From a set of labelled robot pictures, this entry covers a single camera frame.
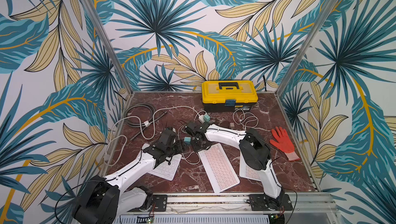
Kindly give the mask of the teal USB charger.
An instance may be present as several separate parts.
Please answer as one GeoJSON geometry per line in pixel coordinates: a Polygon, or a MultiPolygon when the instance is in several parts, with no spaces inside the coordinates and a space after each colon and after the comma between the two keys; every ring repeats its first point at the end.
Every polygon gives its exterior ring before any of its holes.
{"type": "Polygon", "coordinates": [[[184,143],[190,145],[191,144],[191,137],[184,137],[184,143]]]}
{"type": "Polygon", "coordinates": [[[210,116],[209,116],[208,114],[205,114],[205,115],[203,116],[203,120],[204,120],[205,122],[210,122],[210,116]]]}

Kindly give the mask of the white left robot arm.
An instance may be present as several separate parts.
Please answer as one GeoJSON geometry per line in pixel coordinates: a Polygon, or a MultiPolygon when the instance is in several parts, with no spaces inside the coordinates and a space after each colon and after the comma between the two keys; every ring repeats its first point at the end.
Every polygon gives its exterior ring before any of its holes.
{"type": "Polygon", "coordinates": [[[131,186],[160,164],[171,164],[174,156],[186,151],[185,143],[166,128],[153,144],[145,144],[135,160],[118,171],[92,177],[77,198],[72,217],[81,224],[111,224],[122,214],[149,210],[154,205],[153,192],[145,186],[131,186]]]}

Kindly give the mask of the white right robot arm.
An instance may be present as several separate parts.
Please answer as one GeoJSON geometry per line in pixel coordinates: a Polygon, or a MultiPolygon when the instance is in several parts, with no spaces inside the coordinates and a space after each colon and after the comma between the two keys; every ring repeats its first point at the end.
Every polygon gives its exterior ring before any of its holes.
{"type": "Polygon", "coordinates": [[[273,200],[284,194],[272,166],[270,148],[254,128],[236,131],[209,122],[189,122],[185,126],[185,131],[192,137],[191,145],[195,152],[208,150],[213,142],[239,149],[245,163],[258,171],[264,194],[273,200]]]}

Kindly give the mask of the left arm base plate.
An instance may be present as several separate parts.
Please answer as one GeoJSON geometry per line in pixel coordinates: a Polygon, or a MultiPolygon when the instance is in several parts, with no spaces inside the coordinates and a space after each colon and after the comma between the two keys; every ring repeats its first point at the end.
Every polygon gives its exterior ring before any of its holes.
{"type": "Polygon", "coordinates": [[[167,195],[150,195],[145,199],[143,205],[137,208],[137,210],[140,212],[165,212],[167,208],[167,202],[167,195]]]}

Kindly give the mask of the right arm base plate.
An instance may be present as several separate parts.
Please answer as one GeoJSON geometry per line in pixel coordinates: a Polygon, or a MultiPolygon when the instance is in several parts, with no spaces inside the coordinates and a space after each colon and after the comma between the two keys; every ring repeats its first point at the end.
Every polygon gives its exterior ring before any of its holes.
{"type": "Polygon", "coordinates": [[[291,211],[293,205],[288,194],[281,193],[277,198],[265,194],[250,194],[247,203],[252,211],[291,211]]]}

